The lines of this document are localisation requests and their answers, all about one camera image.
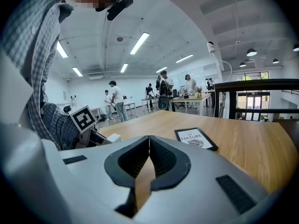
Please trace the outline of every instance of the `white t-shirt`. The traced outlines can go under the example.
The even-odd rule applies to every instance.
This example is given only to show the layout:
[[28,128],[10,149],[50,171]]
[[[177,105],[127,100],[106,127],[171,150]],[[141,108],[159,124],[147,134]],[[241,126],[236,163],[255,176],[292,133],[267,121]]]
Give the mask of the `white t-shirt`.
[[[104,100],[110,103],[110,96],[109,95],[105,95]],[[110,105],[109,103],[107,103],[105,101],[104,101],[104,105],[105,106]]]
[[111,87],[112,94],[115,94],[114,103],[123,102],[123,95],[118,86]]
[[190,93],[195,90],[196,81],[194,79],[186,80],[187,92]]
[[171,84],[171,85],[173,85],[173,80],[172,80],[171,78],[169,78],[169,77],[167,77],[166,79],[164,79],[164,78],[161,78],[161,81],[160,81],[160,83],[161,83],[163,80],[164,80],[164,81],[166,81],[168,84]]

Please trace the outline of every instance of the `table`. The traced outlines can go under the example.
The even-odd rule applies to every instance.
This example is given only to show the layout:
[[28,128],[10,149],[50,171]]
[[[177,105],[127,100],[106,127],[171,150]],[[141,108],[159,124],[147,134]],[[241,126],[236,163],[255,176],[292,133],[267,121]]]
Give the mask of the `table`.
[[97,116],[101,118],[100,112],[99,112],[98,108],[91,109],[90,111],[93,113],[93,115],[95,116],[95,118],[97,118]]
[[185,112],[186,112],[186,114],[188,113],[187,102],[191,102],[191,101],[198,102],[200,104],[200,106],[199,106],[199,115],[202,115],[203,107],[204,107],[203,102],[205,100],[207,100],[208,98],[210,98],[210,108],[211,108],[212,107],[211,94],[202,94],[201,98],[195,98],[194,95],[191,95],[187,99],[185,99],[185,98],[174,98],[171,101],[172,102],[185,102]]
[[203,91],[204,93],[210,93],[212,97],[212,107],[214,108],[215,106],[215,90],[210,90],[210,91]]
[[131,105],[134,105],[134,109],[135,109],[135,115],[137,117],[137,112],[136,112],[136,105],[135,105],[135,102],[124,102],[124,105],[125,106],[129,106],[129,110],[130,110],[130,115],[132,116],[132,111],[131,111]]
[[[279,123],[243,121],[157,111],[124,123],[104,127],[106,137],[113,133],[123,140],[143,135],[157,135],[176,140],[174,130],[199,127],[219,147],[216,151],[258,180],[268,192],[284,187],[296,169],[297,150]],[[140,208],[150,196],[155,179],[150,159],[136,178],[135,194]]]
[[143,102],[146,101],[147,102],[147,105],[149,107],[149,113],[150,113],[150,100],[155,100],[156,102],[156,106],[157,106],[157,109],[158,109],[158,102],[157,102],[157,99],[156,97],[153,97],[153,98],[150,98],[150,99],[142,99],[141,102],[142,102],[142,108],[143,108],[143,112],[144,112],[144,105],[143,105]]

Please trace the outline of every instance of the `air vent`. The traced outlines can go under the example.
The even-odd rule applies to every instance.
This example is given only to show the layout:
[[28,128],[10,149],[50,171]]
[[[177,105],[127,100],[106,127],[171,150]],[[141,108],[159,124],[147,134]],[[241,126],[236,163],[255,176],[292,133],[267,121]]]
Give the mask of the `air vent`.
[[89,74],[89,77],[97,77],[97,76],[101,76],[102,73],[93,73],[93,74]]
[[94,74],[89,74],[88,75],[90,80],[97,80],[97,79],[102,79],[104,76],[102,73],[94,73]]

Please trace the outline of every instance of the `checkered shirt sleeve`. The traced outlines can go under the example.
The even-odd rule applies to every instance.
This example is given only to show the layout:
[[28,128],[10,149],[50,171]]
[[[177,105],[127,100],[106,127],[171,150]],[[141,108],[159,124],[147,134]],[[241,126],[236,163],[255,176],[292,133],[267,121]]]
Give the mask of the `checkered shirt sleeve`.
[[[46,103],[42,119],[40,91],[41,87],[44,91],[44,83],[56,53],[58,37],[52,43],[54,28],[73,10],[69,4],[60,1],[62,0],[22,0],[10,15],[0,35],[1,45],[16,68],[21,70],[25,61],[32,61],[28,83],[34,92],[27,103],[31,124],[40,138],[53,141],[58,150],[61,148],[56,136],[56,121],[65,114],[56,105]],[[37,38],[31,32],[33,27],[36,29]],[[34,47],[33,53],[30,52],[30,47]],[[68,143],[78,135],[78,130],[70,118],[65,122],[64,118],[61,118],[57,129],[60,130],[62,124],[62,133],[65,134],[61,137],[62,144],[67,148]]]

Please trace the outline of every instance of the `metal handrail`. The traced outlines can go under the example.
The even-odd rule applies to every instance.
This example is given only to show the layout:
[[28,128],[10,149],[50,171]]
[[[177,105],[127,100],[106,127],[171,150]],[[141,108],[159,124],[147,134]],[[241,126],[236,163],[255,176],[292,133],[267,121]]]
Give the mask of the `metal handrail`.
[[254,113],[299,113],[297,110],[289,109],[237,109],[236,96],[237,91],[259,91],[259,90],[299,90],[299,79],[267,79],[267,80],[249,80],[235,81],[215,84],[215,117],[219,117],[219,94],[220,92],[229,92],[229,119],[235,119],[237,112],[254,112]]
[[286,91],[286,90],[282,90],[282,92],[291,93],[291,95],[292,95],[292,94],[294,94],[294,95],[299,95],[299,91],[297,91],[297,90],[290,90],[290,91],[291,91],[291,92]]

